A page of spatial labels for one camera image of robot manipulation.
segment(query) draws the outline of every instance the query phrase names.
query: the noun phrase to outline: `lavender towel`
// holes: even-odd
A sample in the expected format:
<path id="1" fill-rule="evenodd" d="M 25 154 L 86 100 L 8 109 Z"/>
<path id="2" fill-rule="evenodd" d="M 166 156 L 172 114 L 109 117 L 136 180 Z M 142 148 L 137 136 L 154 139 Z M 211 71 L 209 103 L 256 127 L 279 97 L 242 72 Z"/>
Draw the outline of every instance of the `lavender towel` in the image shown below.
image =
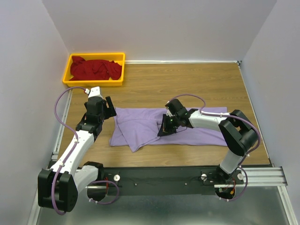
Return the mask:
<path id="1" fill-rule="evenodd" d="M 205 108 L 210 113 L 225 113 L 226 107 Z M 188 128 L 169 136 L 157 137 L 166 109 L 116 108 L 115 129 L 110 146 L 129 145 L 132 152 L 147 144 L 185 144 L 227 146 L 221 132 L 204 128 Z"/>

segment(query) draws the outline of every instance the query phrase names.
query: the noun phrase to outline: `wooden surface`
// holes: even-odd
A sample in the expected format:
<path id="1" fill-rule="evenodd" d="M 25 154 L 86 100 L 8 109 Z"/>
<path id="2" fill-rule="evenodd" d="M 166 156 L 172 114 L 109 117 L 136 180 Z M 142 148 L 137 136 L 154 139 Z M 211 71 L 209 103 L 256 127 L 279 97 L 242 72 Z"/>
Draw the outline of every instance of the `wooden surface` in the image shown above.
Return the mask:
<path id="1" fill-rule="evenodd" d="M 226 106 L 228 112 L 242 110 L 257 126 L 254 114 L 235 63 L 209 64 L 133 64 L 125 66 L 123 86 L 103 87 L 103 96 L 111 96 L 115 107 L 163 108 L 178 94 L 192 93 L 203 97 L 207 107 Z M 74 90 L 67 124 L 75 128 L 85 113 L 87 96 Z M 185 107 L 200 107 L 202 102 L 194 97 L 180 97 Z M 110 147 L 114 119 L 105 120 L 96 142 L 85 154 L 83 163 L 95 161 L 104 166 L 171 166 L 218 165 L 227 153 L 227 147 L 148 145 L 132 153 L 128 146 Z M 73 134 L 65 129 L 60 153 L 69 145 Z M 251 153 L 244 164 L 268 164 L 263 144 Z"/>

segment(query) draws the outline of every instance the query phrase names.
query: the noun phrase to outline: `yellow bin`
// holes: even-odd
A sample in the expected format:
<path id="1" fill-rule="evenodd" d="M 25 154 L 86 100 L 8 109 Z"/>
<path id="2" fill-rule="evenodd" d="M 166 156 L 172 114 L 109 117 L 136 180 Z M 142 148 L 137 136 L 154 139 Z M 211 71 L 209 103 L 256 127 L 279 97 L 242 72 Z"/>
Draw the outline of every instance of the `yellow bin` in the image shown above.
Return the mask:
<path id="1" fill-rule="evenodd" d="M 109 80 L 104 81 L 70 81 L 73 77 L 70 74 L 70 67 L 73 63 L 72 56 L 81 56 L 85 60 L 108 60 L 115 61 L 122 66 L 122 74 L 120 79 L 113 80 L 109 78 Z M 85 87 L 95 87 L 95 86 L 121 86 L 124 80 L 124 66 L 125 66 L 125 53 L 74 53 L 71 54 L 69 60 L 67 61 L 67 67 L 65 70 L 64 77 L 62 78 L 62 82 L 65 83 L 69 87 L 74 86 L 85 86 Z"/>

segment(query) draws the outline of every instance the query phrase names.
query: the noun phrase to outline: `gray wall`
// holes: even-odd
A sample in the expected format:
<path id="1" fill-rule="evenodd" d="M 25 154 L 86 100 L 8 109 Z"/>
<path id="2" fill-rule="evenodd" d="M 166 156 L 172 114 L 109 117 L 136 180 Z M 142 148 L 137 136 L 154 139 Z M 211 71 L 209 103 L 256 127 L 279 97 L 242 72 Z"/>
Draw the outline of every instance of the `gray wall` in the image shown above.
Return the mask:
<path id="1" fill-rule="evenodd" d="M 42 0 L 71 52 L 241 60 L 276 0 Z"/>
<path id="2" fill-rule="evenodd" d="M 279 0 L 242 62 L 266 146 L 300 221 L 300 1 Z"/>
<path id="3" fill-rule="evenodd" d="M 1 1 L 0 26 L 0 224 L 25 225 L 58 132 L 68 52 L 40 0 Z"/>

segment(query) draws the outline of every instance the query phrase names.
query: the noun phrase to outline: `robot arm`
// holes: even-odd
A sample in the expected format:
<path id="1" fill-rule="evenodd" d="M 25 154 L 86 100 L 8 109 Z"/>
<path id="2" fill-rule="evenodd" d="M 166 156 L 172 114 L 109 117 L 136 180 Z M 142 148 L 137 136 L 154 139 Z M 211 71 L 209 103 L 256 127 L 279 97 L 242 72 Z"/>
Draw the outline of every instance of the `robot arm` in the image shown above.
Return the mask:
<path id="1" fill-rule="evenodd" d="M 55 184 L 55 202 L 62 211 L 70 212 L 75 206 L 78 193 L 91 182 L 103 178 L 103 165 L 100 163 L 87 162 L 79 172 L 76 170 L 84 154 L 102 131 L 103 121 L 116 116 L 116 111 L 110 97 L 106 97 L 106 101 L 103 99 L 99 87 L 90 90 L 88 101 L 84 105 L 87 111 L 76 126 L 78 140 L 74 136 L 64 154 L 50 170 L 42 170 L 38 175 L 38 204 L 41 207 L 53 208 L 51 186 L 54 175 L 61 166 Z"/>
<path id="2" fill-rule="evenodd" d="M 233 115 L 249 122 L 240 110 L 234 110 L 232 113 L 222 113 L 221 115 L 197 109 L 187 111 L 178 99 L 171 100 L 165 106 L 168 111 L 163 115 L 163 122 L 158 136 L 174 134 L 179 126 L 207 128 L 223 134 L 229 151 L 217 167 L 216 173 L 221 180 L 231 178 L 247 151 L 258 140 L 258 136 L 251 126 L 241 120 L 228 117 Z"/>
<path id="3" fill-rule="evenodd" d="M 116 111 L 110 97 L 106 97 L 106 101 L 103 99 L 99 87 L 91 89 L 88 101 L 84 105 L 87 112 L 76 126 L 78 139 L 74 136 L 64 154 L 50 170 L 42 170 L 38 175 L 38 204 L 41 207 L 53 209 L 52 197 L 54 196 L 57 209 L 70 212 L 75 206 L 78 193 L 91 182 L 104 179 L 104 168 L 100 163 L 87 162 L 80 171 L 76 172 L 76 170 L 84 154 L 102 131 L 103 121 L 115 116 Z M 220 114 L 217 113 L 216 116 L 211 116 L 213 113 L 205 113 L 197 109 L 187 111 L 177 99 L 168 102 L 166 107 L 168 111 L 167 114 L 163 115 L 163 122 L 158 136 L 174 134 L 179 126 L 212 129 L 222 132 L 224 136 L 229 151 L 217 168 L 210 167 L 205 171 L 201 170 L 201 174 L 207 174 L 204 179 L 201 175 L 203 185 L 228 184 L 230 178 L 236 177 L 237 166 L 241 163 L 247 151 L 255 144 L 258 136 L 247 123 L 225 116 L 234 115 L 247 120 L 246 116 L 239 110 L 232 113 L 223 113 L 223 117 L 220 117 Z M 75 142 L 77 142 L 77 145 L 72 151 Z M 51 188 L 54 182 L 55 192 L 52 196 Z M 123 183 L 124 192 L 127 190 L 132 195 L 132 192 L 134 192 L 132 184 L 126 182 L 125 179 Z"/>

